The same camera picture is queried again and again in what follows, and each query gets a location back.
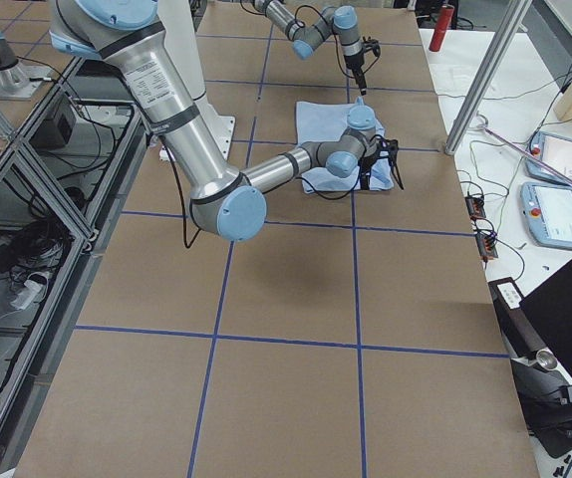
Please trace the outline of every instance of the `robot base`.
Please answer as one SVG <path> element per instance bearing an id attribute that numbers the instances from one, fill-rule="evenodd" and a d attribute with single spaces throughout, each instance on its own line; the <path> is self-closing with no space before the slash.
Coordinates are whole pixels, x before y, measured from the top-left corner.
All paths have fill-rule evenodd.
<path id="1" fill-rule="evenodd" d="M 51 74 L 51 68 L 49 67 L 23 66 L 23 69 L 29 78 L 46 78 Z M 44 82 L 38 81 L 29 82 L 24 87 L 15 91 L 5 90 L 0 86 L 0 100 L 31 100 L 43 83 Z"/>

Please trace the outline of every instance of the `grid line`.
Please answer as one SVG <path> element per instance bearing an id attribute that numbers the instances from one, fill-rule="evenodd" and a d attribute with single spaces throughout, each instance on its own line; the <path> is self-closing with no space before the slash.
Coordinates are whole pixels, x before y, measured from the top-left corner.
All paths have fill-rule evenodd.
<path id="1" fill-rule="evenodd" d="M 116 326 L 94 326 L 89 324 L 79 324 L 75 326 L 77 331 L 107 332 L 115 334 L 143 334 L 150 336 L 170 336 L 185 337 L 189 339 L 210 339 L 217 338 L 219 341 L 245 342 L 245 343 L 261 343 L 261 344 L 277 344 L 288 346 L 304 346 L 317 347 L 326 349 L 350 349 L 356 350 L 357 344 L 341 343 L 341 342 L 323 342 L 323 341 L 306 341 L 301 339 L 282 339 L 277 337 L 253 337 L 238 336 L 232 334 L 208 334 L 201 332 L 187 331 L 170 331 L 164 329 L 139 329 Z M 474 352 L 474 351 L 450 351 L 446 349 L 423 349 L 417 347 L 396 347 L 396 346 L 380 346 L 372 344 L 362 344 L 362 351 L 375 352 L 391 352 L 402 354 L 423 354 L 432 356 L 454 356 L 454 357 L 471 357 L 482 359 L 509 359 L 508 354 L 497 354 L 492 352 Z"/>
<path id="2" fill-rule="evenodd" d="M 355 210 L 355 192 L 351 192 L 351 217 L 353 235 L 353 274 L 355 286 L 355 329 L 357 337 L 357 381 L 359 388 L 359 429 L 362 451 L 362 478 L 368 478 L 368 449 L 366 443 L 366 409 L 364 402 L 364 366 L 362 354 L 362 319 L 359 290 L 359 257 L 357 248 L 357 213 Z"/>
<path id="3" fill-rule="evenodd" d="M 221 38 L 224 40 L 268 40 L 268 37 L 255 37 L 250 35 L 216 35 L 213 33 L 198 33 L 195 35 L 197 38 Z M 276 42 L 290 42 L 287 38 L 273 38 Z M 332 45 L 333 42 L 330 40 L 326 40 L 324 43 Z M 424 47 L 422 43 L 404 43 L 404 42 L 379 42 L 380 45 L 387 46 L 387 47 Z"/>
<path id="4" fill-rule="evenodd" d="M 217 346 L 217 334 L 219 332 L 219 324 L 222 317 L 222 310 L 224 307 L 224 299 L 226 297 L 226 286 L 228 285 L 228 274 L 230 272 L 230 263 L 233 257 L 233 249 L 235 243 L 231 242 L 228 246 L 228 257 L 226 258 L 226 267 L 224 268 L 224 278 L 222 280 L 222 290 L 219 296 L 219 304 L 217 305 L 217 316 L 215 318 L 215 326 L 213 327 L 213 335 L 210 343 L 210 351 L 208 353 L 208 363 L 206 364 L 206 373 L 204 374 L 204 385 L 202 387 L 202 395 L 199 401 L 199 411 L 197 412 L 197 422 L 195 423 L 195 433 L 193 435 L 193 445 L 190 452 L 190 460 L 188 462 L 188 470 L 186 477 L 192 478 L 195 467 L 195 458 L 197 456 L 197 447 L 199 445 L 199 434 L 202 426 L 202 419 L 204 417 L 204 408 L 206 407 L 206 398 L 208 395 L 208 386 L 210 384 L 210 374 L 213 369 L 213 360 L 215 358 L 215 348 Z"/>
<path id="5" fill-rule="evenodd" d="M 147 212 L 147 211 L 132 211 L 125 210 L 122 214 L 127 216 L 149 216 L 149 217 L 164 217 L 170 219 L 182 219 L 182 214 L 172 214 L 167 212 Z M 423 229 L 403 229 L 396 227 L 375 227 L 375 226 L 349 226 L 345 224 L 325 224 L 315 222 L 287 222 L 287 221 L 264 221 L 265 224 L 272 224 L 277 226 L 297 226 L 297 227 L 319 227 L 324 229 L 355 229 L 357 231 L 375 231 L 375 232 L 393 232 L 402 234 L 426 234 L 432 236 L 454 236 L 454 237 L 474 237 L 472 232 L 451 232 L 451 231 L 428 231 Z"/>
<path id="6" fill-rule="evenodd" d="M 251 82 L 249 80 L 204 80 L 205 83 L 222 83 L 229 85 L 264 85 L 266 87 L 284 87 L 284 88 L 325 88 L 330 90 L 344 89 L 346 86 L 340 85 L 311 85 L 310 83 L 278 83 L 278 82 Z M 357 90 L 356 87 L 349 87 L 350 90 Z M 380 92 L 398 92 L 398 93 L 434 93 L 434 90 L 414 89 L 414 88 L 386 88 L 386 87 L 368 87 L 369 91 Z"/>

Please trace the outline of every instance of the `cardboard table surface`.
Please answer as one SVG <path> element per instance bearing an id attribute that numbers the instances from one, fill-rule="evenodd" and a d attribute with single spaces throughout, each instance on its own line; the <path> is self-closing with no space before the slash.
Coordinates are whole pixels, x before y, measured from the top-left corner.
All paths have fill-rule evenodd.
<path id="1" fill-rule="evenodd" d="M 151 150 L 17 477 L 537 476 L 414 17 L 358 15 L 406 190 L 293 182 L 254 239 L 186 251 Z M 238 4 L 208 5 L 198 47 L 238 166 L 296 143 L 296 101 L 357 97 L 332 43 L 301 63 Z"/>

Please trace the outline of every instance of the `light blue towel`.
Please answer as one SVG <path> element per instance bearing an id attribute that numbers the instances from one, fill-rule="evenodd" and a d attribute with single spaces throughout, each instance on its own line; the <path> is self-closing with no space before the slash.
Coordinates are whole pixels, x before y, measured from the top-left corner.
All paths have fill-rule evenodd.
<path id="1" fill-rule="evenodd" d="M 354 105 L 317 105 L 315 103 L 297 102 L 296 123 L 297 141 L 337 141 L 348 126 L 346 117 Z M 384 127 L 377 120 L 377 134 L 383 136 Z M 357 182 L 359 167 L 356 167 L 348 177 L 332 175 L 325 167 L 314 167 L 302 174 L 318 191 L 348 191 Z M 304 192 L 311 193 L 313 189 L 302 181 Z M 390 165 L 387 159 L 380 159 L 371 171 L 370 189 L 385 190 L 393 188 L 390 175 Z"/>

